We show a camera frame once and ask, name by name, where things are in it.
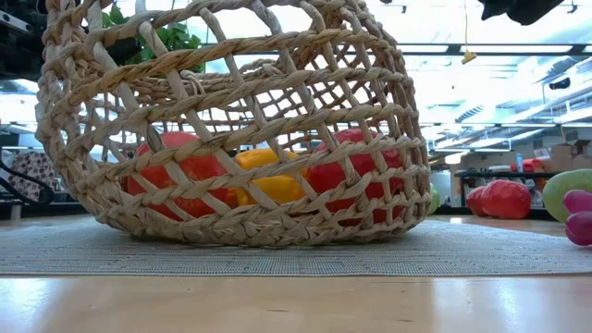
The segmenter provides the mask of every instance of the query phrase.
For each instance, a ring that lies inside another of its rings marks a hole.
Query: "ceiling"
[[[133,14],[133,0],[117,2],[125,16]],[[148,9],[170,9],[172,3],[170,0],[146,1]],[[187,3],[187,0],[179,0],[175,7]],[[582,55],[521,55],[524,48],[516,45],[488,46],[489,51],[493,48],[513,55],[487,55],[487,49],[481,51],[475,46],[481,43],[561,44],[563,48],[568,45],[569,50],[569,44],[592,44],[592,0],[566,1],[527,27],[505,16],[481,21],[482,7],[477,0],[466,1],[466,12],[463,0],[394,0],[390,5],[379,0],[366,0],[366,3],[376,20],[382,22],[385,30],[399,43],[468,42],[474,46],[469,50],[476,52],[478,57],[467,65],[461,63],[462,54],[414,55],[411,52],[405,57],[406,67],[415,82],[420,122],[425,125],[423,133],[431,147],[443,145],[440,142],[449,144],[452,139],[458,141],[448,147],[475,147],[472,143],[481,142],[486,137],[515,137],[536,130],[531,127],[533,125],[500,130],[500,125],[494,125],[499,123],[547,123],[544,126],[552,126],[550,123],[553,122],[580,123],[592,116],[590,58]],[[574,12],[572,3],[577,5]],[[302,31],[310,26],[311,20],[300,9],[290,6],[273,6],[271,9],[283,31]],[[227,38],[269,34],[262,21],[247,9],[218,12],[216,17]],[[191,33],[200,37],[203,43],[216,43],[201,18],[191,18],[187,23]],[[553,47],[559,46],[540,45],[536,52],[553,53]],[[237,59],[240,66],[258,57],[246,55]],[[227,70],[222,61],[206,65],[206,71]],[[549,88],[549,83],[565,77],[572,81],[569,89],[553,91]],[[17,121],[29,126],[34,123],[32,106],[35,97],[31,93],[36,90],[30,82],[21,81],[20,84],[24,90],[6,89],[0,95],[0,103],[10,104],[9,108],[3,107],[4,111],[0,111],[0,118],[3,123]],[[14,112],[16,109],[22,109],[22,112]],[[452,125],[460,122],[463,125]],[[496,143],[486,146],[495,147]]]

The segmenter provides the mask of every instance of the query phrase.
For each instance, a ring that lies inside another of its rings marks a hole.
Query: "table surface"
[[[563,229],[545,221],[435,218],[557,235]],[[591,315],[591,276],[0,278],[0,332],[10,333],[584,333],[592,331]]]

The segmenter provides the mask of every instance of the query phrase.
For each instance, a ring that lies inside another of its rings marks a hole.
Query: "green toy apple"
[[[432,196],[432,204],[429,206],[427,214],[432,215],[436,211],[436,208],[440,206],[440,196],[438,194],[438,189],[436,189],[436,186],[432,183],[429,183],[429,193]]]
[[[565,223],[570,213],[563,205],[565,193],[571,190],[592,191],[592,169],[561,172],[549,179],[543,189],[543,202],[547,211],[557,220]]]

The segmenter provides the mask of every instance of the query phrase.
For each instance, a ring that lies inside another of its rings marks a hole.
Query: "yellow bell pepper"
[[[286,153],[290,159],[298,156],[293,152],[287,151]],[[239,153],[234,159],[245,170],[270,165],[278,161],[278,157],[271,148],[253,149]],[[305,169],[300,170],[300,173],[303,177],[306,177]],[[288,175],[255,179],[253,183],[267,194],[269,198],[281,204],[299,200],[304,196],[304,191],[298,184],[298,181]],[[236,193],[239,205],[257,204],[255,199],[244,188],[236,189]]]

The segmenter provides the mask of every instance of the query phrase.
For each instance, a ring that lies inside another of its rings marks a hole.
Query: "green plant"
[[[111,12],[103,12],[103,28],[113,27],[119,24],[125,24],[130,18],[124,18],[121,10],[118,6],[113,4],[111,6]],[[156,29],[156,34],[166,46],[169,51],[180,50],[180,49],[196,49],[200,46],[200,39],[195,35],[190,35],[186,24],[172,23],[167,27]],[[141,35],[136,35],[135,38],[140,41],[142,50],[128,59],[126,64],[139,64],[142,61],[155,59],[156,55],[152,52],[146,41]],[[204,64],[198,64],[191,70],[194,72],[203,72]]]

